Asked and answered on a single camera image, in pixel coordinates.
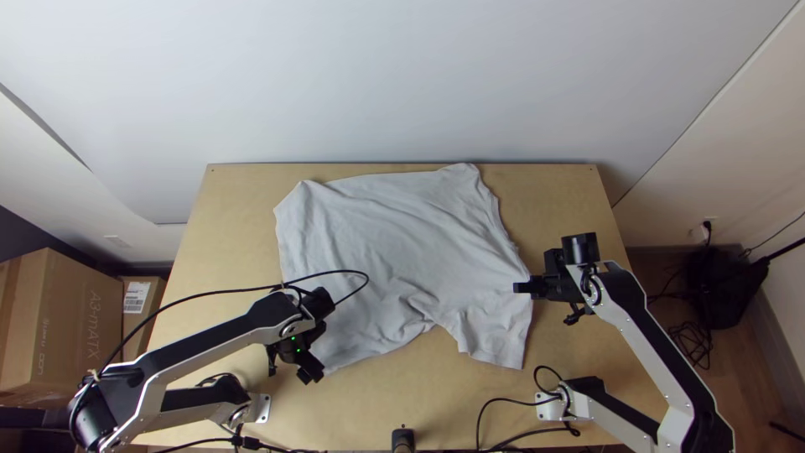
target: white wall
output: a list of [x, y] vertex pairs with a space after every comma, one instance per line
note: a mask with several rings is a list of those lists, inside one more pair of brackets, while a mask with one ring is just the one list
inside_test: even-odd
[[115, 196], [210, 162], [602, 163], [617, 200], [794, 0], [0, 0], [0, 82]]
[[[618, 203], [628, 246], [688, 244], [717, 216], [714, 241], [753, 247], [805, 210], [805, 13], [799, 3], [677, 143]], [[752, 253], [805, 236], [805, 220]], [[763, 285], [805, 375], [805, 250]]]
[[[173, 261], [184, 231], [184, 225], [156, 226], [132, 213], [3, 95], [0, 205], [100, 259]], [[118, 235], [131, 248], [105, 235]]]

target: black cable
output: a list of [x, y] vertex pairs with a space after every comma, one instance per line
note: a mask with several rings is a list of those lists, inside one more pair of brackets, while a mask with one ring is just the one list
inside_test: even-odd
[[[315, 279], [317, 277], [322, 277], [324, 275], [331, 275], [331, 274], [334, 274], [334, 273], [354, 273], [354, 274], [358, 274], [358, 275], [362, 276], [365, 279], [363, 284], [360, 287], [358, 287], [358, 289], [352, 291], [351, 293], [347, 294], [346, 296], [342, 297], [337, 302], [335, 302], [336, 305], [340, 304], [344, 300], [346, 300], [346, 299], [350, 298], [351, 296], [355, 295], [355, 293], [357, 293], [361, 289], [364, 289], [369, 284], [369, 275], [367, 273], [365, 273], [365, 272], [362, 272], [362, 271], [359, 271], [359, 270], [353, 270], [353, 269], [336, 269], [336, 270], [324, 271], [324, 272], [319, 272], [319, 273], [312, 273], [312, 274], [307, 275], [305, 277], [301, 277], [299, 279], [294, 279], [294, 280], [284, 282], [284, 283], [281, 283], [281, 284], [268, 284], [268, 285], [263, 285], [263, 286], [256, 286], [256, 287], [253, 287], [253, 288], [219, 289], [217, 291], [207, 291], [205, 293], [193, 294], [193, 295], [184, 297], [183, 299], [175, 300], [174, 302], [171, 302], [170, 304], [167, 304], [167, 305], [165, 305], [163, 307], [160, 307], [158, 310], [154, 311], [151, 315], [147, 316], [144, 320], [142, 320], [139, 324], [137, 324], [134, 327], [134, 329], [132, 329], [132, 331], [130, 331], [128, 333], [128, 335], [126, 335], [125, 338], [123, 338], [123, 340], [120, 342], [120, 344], [118, 344], [117, 347], [115, 347], [115, 349], [112, 352], [112, 354], [109, 355], [109, 357], [107, 358], [106, 362], [104, 362], [103, 366], [97, 371], [96, 380], [101, 378], [101, 376], [103, 375], [104, 370], [106, 370], [106, 367], [108, 367], [115, 360], [115, 357], [117, 357], [117, 354], [119, 354], [120, 351], [123, 349], [123, 346], [125, 346], [126, 343], [129, 340], [131, 340], [132, 337], [134, 337], [134, 334], [136, 334], [140, 329], [142, 329], [147, 323], [149, 323], [152, 320], [154, 320], [157, 317], [157, 315], [159, 315], [163, 311], [165, 311], [165, 310], [167, 310], [167, 309], [169, 309], [169, 308], [171, 308], [173, 306], [176, 306], [176, 305], [181, 304], [183, 302], [187, 302], [188, 300], [198, 299], [198, 298], [201, 298], [201, 297], [206, 297], [206, 296], [211, 296], [211, 295], [234, 294], [234, 293], [250, 293], [250, 292], [254, 292], [254, 291], [264, 291], [264, 290], [267, 290], [267, 289], [270, 289], [270, 290], [282, 289], [282, 288], [287, 287], [289, 285], [293, 285], [293, 284], [296, 284], [296, 283], [299, 283], [299, 282], [303, 282], [305, 280]], [[68, 423], [67, 423], [68, 431], [70, 432], [70, 437], [72, 438], [73, 442], [75, 442], [77, 445], [79, 445], [79, 442], [78, 442], [78, 438], [75, 437], [75, 420], [78, 417], [78, 409], [81, 407], [81, 402], [84, 400], [84, 396], [86, 395], [86, 392], [89, 390], [89, 388], [92, 385], [95, 384], [95, 382], [96, 381], [92, 381], [92, 382], [90, 382], [90, 383], [88, 383], [88, 384], [86, 384], [84, 386], [84, 389], [76, 397], [75, 405], [73, 406], [73, 410], [70, 412], [70, 417], [68, 418]]]
[[660, 299], [660, 298], [662, 298], [662, 297], [665, 297], [665, 292], [667, 291], [668, 286], [670, 286], [670, 285], [671, 285], [671, 282], [672, 282], [673, 280], [675, 280], [675, 279], [676, 279], [678, 276], [682, 275], [682, 272], [683, 272], [683, 271], [684, 271], [686, 268], [687, 268], [687, 267], [682, 267], [682, 268], [680, 268], [679, 270], [677, 270], [677, 272], [672, 273], [672, 274], [671, 274], [671, 277], [669, 277], [669, 278], [668, 278], [668, 280], [667, 280], [667, 281], [665, 282], [665, 284], [662, 286], [662, 289], [660, 290], [660, 292], [659, 292], [659, 293], [657, 293], [657, 294], [655, 294], [655, 295], [648, 296], [648, 297], [646, 298], [646, 302], [647, 302], [647, 304], [648, 304], [648, 305], [651, 305], [651, 304], [653, 304], [654, 302], [657, 302], [657, 300], [658, 300], [658, 299]]
[[713, 336], [709, 329], [698, 323], [685, 321], [668, 329], [668, 336], [679, 351], [694, 367], [710, 369], [710, 352], [713, 350]]
[[154, 453], [170, 453], [171, 451], [178, 451], [183, 448], [188, 448], [194, 445], [201, 445], [201, 444], [209, 444], [211, 442], [232, 442], [232, 438], [230, 437], [210, 437], [209, 439], [202, 439], [197, 440], [195, 442], [188, 442], [183, 445], [178, 445], [175, 447], [166, 448], [165, 450], [155, 451]]
[[555, 392], [549, 392], [548, 390], [543, 388], [543, 386], [539, 383], [539, 379], [537, 379], [537, 373], [539, 372], [539, 370], [548, 370], [548, 371], [550, 371], [561, 382], [562, 377], [559, 376], [559, 373], [557, 373], [556, 370], [554, 370], [553, 368], [549, 367], [548, 365], [539, 365], [536, 368], [534, 368], [533, 376], [534, 376], [534, 383], [537, 384], [537, 388], [539, 388], [540, 392], [545, 393], [547, 395], [554, 396], [554, 397], [561, 397], [562, 396], [561, 394], [555, 393]]
[[366, 273], [361, 272], [361, 271], [350, 271], [350, 272], [357, 273], [358, 275], [362, 276], [364, 278], [363, 284], [361, 286], [359, 286], [357, 289], [355, 289], [354, 291], [352, 291], [351, 293], [347, 294], [346, 296], [336, 300], [335, 305], [338, 305], [341, 302], [343, 302], [343, 301], [349, 299], [350, 297], [354, 296], [358, 291], [364, 289], [369, 284], [369, 275], [367, 275]]
[[786, 224], [786, 225], [785, 225], [783, 228], [780, 228], [780, 229], [779, 229], [779, 230], [778, 230], [776, 233], [774, 233], [774, 234], [772, 234], [771, 236], [769, 236], [769, 237], [768, 237], [768, 238], [767, 238], [765, 241], [763, 241], [763, 242], [761, 242], [761, 243], [757, 244], [757, 245], [756, 245], [756, 246], [754, 246], [754, 247], [749, 247], [749, 248], [744, 249], [744, 251], [743, 251], [743, 252], [740, 254], [740, 258], [748, 258], [748, 257], [749, 257], [749, 255], [751, 255], [751, 254], [752, 254], [752, 252], [754, 252], [754, 251], [755, 251], [757, 248], [762, 247], [764, 244], [766, 244], [767, 242], [769, 242], [771, 239], [774, 239], [775, 237], [777, 237], [777, 236], [778, 236], [780, 233], [784, 232], [784, 231], [785, 231], [786, 229], [788, 229], [788, 227], [790, 227], [791, 225], [793, 225], [793, 224], [797, 223], [797, 222], [798, 222], [800, 219], [802, 219], [803, 217], [805, 217], [805, 211], [803, 211], [803, 212], [802, 212], [802, 213], [801, 213], [799, 216], [797, 216], [797, 218], [796, 218], [796, 219], [794, 219], [794, 220], [792, 220], [792, 221], [788, 222], [788, 223], [787, 223], [787, 224]]
[[[545, 399], [543, 401], [539, 401], [539, 402], [536, 402], [536, 403], [526, 403], [525, 401], [517, 401], [516, 399], [510, 399], [510, 398], [492, 398], [492, 399], [490, 399], [489, 401], [484, 403], [483, 407], [480, 408], [480, 412], [478, 413], [478, 420], [475, 422], [475, 450], [479, 451], [479, 452], [484, 451], [484, 450], [482, 450], [480, 448], [480, 420], [481, 420], [481, 417], [483, 417], [483, 415], [484, 415], [484, 411], [486, 410], [486, 408], [490, 404], [494, 403], [495, 401], [505, 401], [507, 403], [520, 404], [521, 406], [535, 407], [535, 406], [540, 406], [542, 404], [550, 403], [552, 401], [556, 401], [558, 399], [562, 399], [562, 398], [559, 397], [559, 396], [556, 396], [556, 397], [548, 398], [548, 399]], [[561, 429], [557, 428], [556, 430], [564, 431], [566, 429], [565, 428], [561, 428]], [[488, 451], [494, 450], [497, 446], [499, 446], [499, 445], [496, 445], [495, 447], [492, 447]]]
[[366, 287], [366, 285], [369, 283], [369, 275], [367, 275], [365, 272], [358, 271], [358, 270], [352, 270], [352, 269], [337, 269], [337, 270], [324, 271], [324, 272], [319, 272], [319, 273], [312, 273], [312, 274], [310, 274], [310, 275], [308, 275], [306, 277], [291, 280], [289, 282], [284, 282], [284, 283], [281, 283], [281, 284], [268, 284], [268, 285], [264, 285], [264, 286], [256, 286], [254, 288], [218, 289], [217, 291], [207, 291], [206, 293], [193, 294], [193, 295], [187, 296], [187, 297], [185, 297], [183, 299], [175, 300], [174, 302], [171, 302], [170, 304], [167, 304], [167, 305], [165, 305], [163, 307], [160, 307], [159, 310], [154, 311], [151, 315], [147, 316], [144, 320], [142, 320], [139, 324], [137, 324], [134, 327], [134, 329], [132, 329], [132, 331], [129, 332], [128, 335], [126, 335], [125, 338], [123, 338], [123, 341], [121, 341], [121, 343], [119, 345], [117, 345], [117, 347], [112, 352], [112, 354], [109, 355], [109, 358], [107, 358], [106, 362], [103, 364], [103, 367], [101, 367], [101, 369], [98, 371], [98, 375], [100, 376], [103, 373], [103, 370], [105, 370], [106, 367], [108, 367], [109, 364], [112, 363], [115, 360], [115, 357], [117, 357], [117, 354], [120, 352], [120, 350], [123, 348], [123, 346], [129, 340], [132, 339], [132, 337], [134, 336], [135, 333], [137, 333], [140, 329], [142, 329], [148, 322], [150, 322], [151, 320], [156, 318], [157, 315], [159, 315], [163, 311], [165, 311], [165, 310], [167, 310], [167, 309], [169, 309], [169, 308], [171, 308], [171, 307], [173, 307], [175, 305], [179, 305], [179, 304], [181, 304], [183, 302], [187, 302], [188, 300], [198, 299], [198, 298], [201, 298], [201, 297], [206, 297], [206, 296], [211, 296], [211, 295], [234, 294], [234, 293], [251, 293], [251, 292], [254, 292], [254, 291], [264, 291], [264, 290], [267, 290], [267, 289], [272, 289], [272, 290], [281, 289], [283, 287], [287, 287], [287, 286], [292, 285], [292, 284], [297, 284], [297, 283], [303, 282], [305, 280], [315, 279], [317, 277], [321, 277], [321, 276], [324, 276], [324, 275], [331, 275], [333, 273], [356, 273], [356, 274], [362, 276], [365, 279], [363, 284], [360, 287], [358, 287], [358, 289], [356, 289], [355, 291], [352, 291], [351, 293], [349, 293], [346, 296], [342, 297], [341, 299], [338, 300], [338, 302], [335, 302], [336, 305], [341, 303], [341, 302], [343, 302], [345, 299], [351, 297], [352, 295], [354, 295], [355, 293], [357, 293], [361, 289], [364, 289], [364, 287]]
[[579, 432], [579, 430], [577, 430], [577, 429], [575, 429], [575, 428], [570, 428], [570, 427], [568, 427], [568, 426], [565, 426], [564, 428], [544, 428], [544, 429], [542, 429], [542, 430], [527, 431], [527, 432], [525, 432], [525, 433], [522, 433], [522, 434], [516, 435], [516, 436], [514, 436], [514, 437], [511, 437], [511, 438], [509, 438], [509, 439], [506, 439], [506, 440], [502, 441], [501, 443], [499, 443], [499, 444], [497, 444], [497, 445], [493, 446], [493, 447], [492, 447], [492, 448], [490, 448], [489, 450], [482, 450], [482, 451], [487, 452], [487, 453], [488, 453], [488, 452], [492, 452], [492, 451], [500, 451], [502, 448], [505, 448], [505, 447], [506, 447], [506, 445], [508, 445], [508, 444], [510, 444], [510, 443], [512, 443], [512, 442], [514, 442], [515, 440], [520, 440], [520, 439], [522, 439], [523, 437], [528, 437], [529, 435], [538, 435], [538, 434], [545, 434], [545, 433], [555, 433], [555, 432], [559, 432], [559, 431], [569, 431], [571, 435], [576, 436], [576, 437], [578, 437], [578, 436], [580, 436], [580, 435], [581, 435], [581, 433]]
[[215, 381], [217, 381], [218, 378], [222, 378], [224, 376], [230, 376], [232, 378], [237, 379], [237, 376], [235, 376], [234, 374], [232, 374], [230, 372], [219, 372], [217, 374], [213, 374], [212, 376], [205, 377], [204, 379], [201, 380], [201, 382], [197, 383], [195, 386], [196, 387], [204, 387], [207, 384], [215, 383]]
[[[486, 403], [484, 403], [483, 407], [480, 408], [480, 412], [478, 413], [478, 420], [475, 423], [475, 453], [490, 453], [492, 451], [520, 451], [520, 452], [522, 452], [523, 449], [509, 447], [508, 444], [514, 442], [515, 440], [520, 440], [523, 437], [528, 437], [529, 435], [539, 435], [539, 434], [553, 433], [553, 432], [559, 432], [559, 431], [568, 431], [571, 435], [576, 436], [576, 437], [581, 435], [581, 432], [579, 430], [573, 428], [572, 426], [570, 426], [569, 422], [564, 422], [564, 427], [563, 428], [544, 428], [544, 429], [541, 429], [541, 430], [527, 431], [525, 433], [521, 433], [521, 434], [515, 435], [515, 436], [513, 436], [513, 437], [511, 437], [509, 439], [503, 440], [502, 442], [498, 442], [495, 446], [493, 446], [490, 449], [482, 450], [480, 448], [480, 420], [481, 420], [481, 417], [484, 414], [484, 410], [486, 409], [486, 407], [489, 406], [490, 404], [494, 403], [495, 401], [503, 401], [503, 402], [507, 402], [507, 403], [520, 404], [521, 406], [535, 407], [535, 406], [539, 406], [539, 405], [542, 405], [542, 404], [546, 404], [546, 403], [550, 403], [552, 401], [557, 401], [557, 400], [562, 399], [562, 395], [560, 393], [549, 392], [546, 388], [544, 388], [542, 386], [542, 384], [539, 383], [539, 379], [537, 379], [537, 374], [539, 373], [540, 370], [547, 370], [547, 371], [551, 372], [554, 376], [556, 376], [556, 378], [560, 382], [562, 381], [562, 376], [559, 375], [559, 373], [556, 372], [556, 370], [554, 370], [553, 368], [548, 367], [546, 365], [539, 365], [539, 366], [534, 368], [534, 372], [533, 372], [534, 383], [537, 384], [537, 388], [539, 388], [539, 390], [541, 392], [552, 396], [552, 398], [548, 398], [548, 399], [545, 399], [543, 401], [539, 401], [539, 402], [536, 402], [536, 403], [527, 403], [525, 401], [517, 401], [515, 399], [509, 399], [509, 398], [493, 398], [493, 399], [490, 399], [489, 401], [487, 401]], [[568, 409], [570, 408], [570, 395], [569, 395], [568, 390], [566, 388], [561, 387], [561, 386], [559, 388], [561, 388], [564, 391], [565, 398], [566, 398], [565, 399], [565, 405], [564, 405], [564, 414], [569, 415]]]

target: wall outlet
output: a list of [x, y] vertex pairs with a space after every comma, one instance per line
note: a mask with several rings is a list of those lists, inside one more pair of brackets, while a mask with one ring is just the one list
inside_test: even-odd
[[[715, 222], [719, 218], [717, 216], [707, 216], [702, 219], [702, 222], [699, 223], [697, 226], [688, 230], [688, 236], [691, 238], [691, 241], [694, 244], [704, 244], [707, 243], [708, 239], [710, 239], [715, 231]], [[704, 223], [708, 221], [710, 222], [710, 230], [704, 226]]]

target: white backdrop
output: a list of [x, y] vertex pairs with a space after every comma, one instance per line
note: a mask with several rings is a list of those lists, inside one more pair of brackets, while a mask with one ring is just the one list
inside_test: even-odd
[[793, 4], [0, 0], [0, 81], [155, 222], [211, 162], [594, 161], [615, 201]]

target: cardboard box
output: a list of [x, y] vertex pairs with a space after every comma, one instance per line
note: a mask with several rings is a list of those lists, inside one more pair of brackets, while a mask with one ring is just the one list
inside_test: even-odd
[[[128, 335], [137, 324], [159, 310], [167, 282], [160, 277], [121, 277], [126, 289], [123, 299], [123, 335]], [[153, 322], [149, 322], [123, 346], [123, 361], [130, 362], [148, 348]]]
[[122, 333], [122, 282], [54, 250], [0, 263], [0, 404], [52, 409]]

